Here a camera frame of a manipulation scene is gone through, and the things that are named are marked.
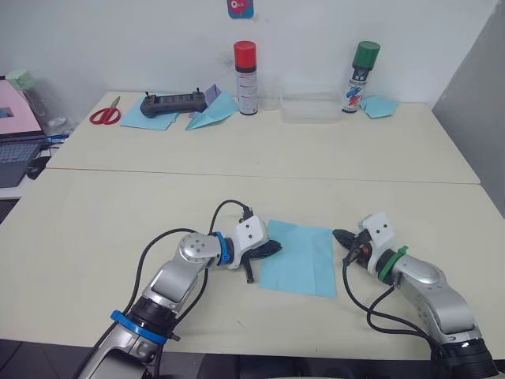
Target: sticker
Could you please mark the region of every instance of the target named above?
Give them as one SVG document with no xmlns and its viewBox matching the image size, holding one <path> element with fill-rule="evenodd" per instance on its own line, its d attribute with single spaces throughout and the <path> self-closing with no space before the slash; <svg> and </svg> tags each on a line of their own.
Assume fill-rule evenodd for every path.
<svg viewBox="0 0 505 379">
<path fill-rule="evenodd" d="M 254 16 L 253 0 L 226 0 L 231 18 L 251 18 Z"/>
<path fill-rule="evenodd" d="M 362 87 L 353 86 L 351 83 L 347 85 L 346 100 L 347 104 L 343 109 L 346 111 L 356 111 L 360 106 Z"/>
<path fill-rule="evenodd" d="M 238 110 L 243 114 L 255 114 L 258 111 L 258 87 L 256 72 L 237 73 Z"/>
</svg>

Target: blue ring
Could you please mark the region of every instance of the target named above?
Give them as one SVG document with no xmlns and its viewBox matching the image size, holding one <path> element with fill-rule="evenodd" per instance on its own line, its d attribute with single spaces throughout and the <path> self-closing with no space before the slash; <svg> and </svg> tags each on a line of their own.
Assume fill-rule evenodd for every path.
<svg viewBox="0 0 505 379">
<path fill-rule="evenodd" d="M 146 340 L 150 340 L 154 343 L 157 343 L 158 345 L 164 345 L 168 340 L 166 337 L 160 336 L 159 334 L 149 332 L 147 329 L 141 328 L 139 325 L 135 324 L 133 321 L 126 318 L 126 316 L 123 313 L 119 312 L 118 310 L 115 310 L 110 315 L 110 318 L 116 321 L 118 324 L 124 326 L 128 330 L 138 334 L 139 336 L 144 337 Z"/>
<path fill-rule="evenodd" d="M 221 245 L 221 257 L 219 258 L 218 266 L 226 265 L 231 261 L 231 256 L 228 254 L 228 246 L 226 246 L 226 241 L 224 240 L 224 237 L 221 233 L 216 231 L 215 235 L 217 236 L 219 244 Z"/>
</svg>

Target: computer mouse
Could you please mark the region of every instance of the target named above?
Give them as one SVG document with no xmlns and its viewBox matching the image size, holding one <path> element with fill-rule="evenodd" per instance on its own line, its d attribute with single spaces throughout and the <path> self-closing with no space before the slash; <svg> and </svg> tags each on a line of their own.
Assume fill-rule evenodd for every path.
<svg viewBox="0 0 505 379">
<path fill-rule="evenodd" d="M 50 156 L 40 156 L 39 158 L 33 159 L 26 168 L 26 176 L 33 180 L 37 179 L 43 169 L 46 168 L 49 159 Z"/>
</svg>

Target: laptop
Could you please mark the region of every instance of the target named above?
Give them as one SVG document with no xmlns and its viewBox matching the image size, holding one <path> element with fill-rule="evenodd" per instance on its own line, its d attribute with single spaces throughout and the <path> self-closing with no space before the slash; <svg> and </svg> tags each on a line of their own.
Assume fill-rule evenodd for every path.
<svg viewBox="0 0 505 379">
<path fill-rule="evenodd" d="M 24 97 L 0 80 L 0 188 L 19 184 L 45 138 Z"/>
</svg>

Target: spray can label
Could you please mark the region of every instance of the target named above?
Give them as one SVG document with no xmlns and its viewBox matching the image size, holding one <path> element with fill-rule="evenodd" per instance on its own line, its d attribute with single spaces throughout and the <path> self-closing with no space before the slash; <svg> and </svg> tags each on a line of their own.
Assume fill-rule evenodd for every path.
<svg viewBox="0 0 505 379">
<path fill-rule="evenodd" d="M 365 89 L 369 72 L 369 69 L 362 69 L 359 67 L 356 67 L 353 70 L 353 74 L 346 87 L 346 104 L 343 107 L 344 111 L 354 113 L 359 108 L 361 96 L 363 95 L 363 90 Z"/>
<path fill-rule="evenodd" d="M 258 111 L 258 85 L 256 71 L 253 73 L 237 72 L 238 110 L 243 114 L 255 114 Z"/>
</svg>

